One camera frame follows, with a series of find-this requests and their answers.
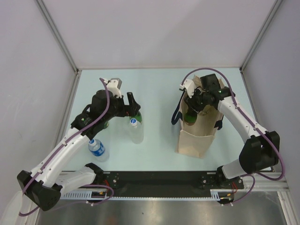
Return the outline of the beige canvas tote bag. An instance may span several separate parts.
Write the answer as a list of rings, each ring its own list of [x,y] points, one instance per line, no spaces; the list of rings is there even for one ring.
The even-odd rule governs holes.
[[[194,76],[192,79],[196,85],[194,94],[208,93],[208,88],[217,84],[218,88],[223,88],[222,80],[214,78],[213,83],[207,82],[205,77]],[[203,158],[206,151],[214,141],[215,134],[223,126],[223,114],[220,113],[213,105],[205,106],[204,110],[198,113],[195,124],[189,126],[183,121],[183,115],[188,106],[184,98],[188,96],[183,91],[176,109],[172,115],[171,123],[175,125],[180,122],[180,133],[176,153]]]

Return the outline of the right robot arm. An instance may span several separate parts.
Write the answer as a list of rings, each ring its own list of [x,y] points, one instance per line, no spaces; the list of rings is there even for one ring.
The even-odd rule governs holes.
[[[222,113],[238,131],[244,146],[238,159],[220,166],[216,171],[216,183],[227,188],[233,179],[245,174],[259,173],[261,170],[279,163],[280,137],[275,131],[269,132],[251,116],[244,112],[229,86],[222,87],[215,74],[200,77],[201,84],[185,79],[181,90],[187,96],[187,113],[184,120],[197,116],[206,106],[212,106]]]

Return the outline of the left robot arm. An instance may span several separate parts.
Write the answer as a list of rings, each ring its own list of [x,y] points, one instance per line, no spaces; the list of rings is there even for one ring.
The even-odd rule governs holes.
[[[133,93],[127,93],[129,104],[123,97],[116,97],[111,91],[98,90],[81,114],[71,123],[70,129],[52,152],[31,171],[22,170],[17,175],[23,193],[41,210],[48,211],[60,197],[77,188],[92,185],[97,188],[105,180],[103,170],[94,163],[82,169],[61,176],[63,167],[72,157],[104,129],[105,123],[113,117],[136,116],[141,106]]]

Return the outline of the clear plastic bottle blue cap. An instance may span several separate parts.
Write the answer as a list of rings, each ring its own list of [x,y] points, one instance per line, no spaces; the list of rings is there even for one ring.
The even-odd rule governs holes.
[[[129,121],[129,135],[135,144],[143,141],[143,126],[136,118],[131,118]]]

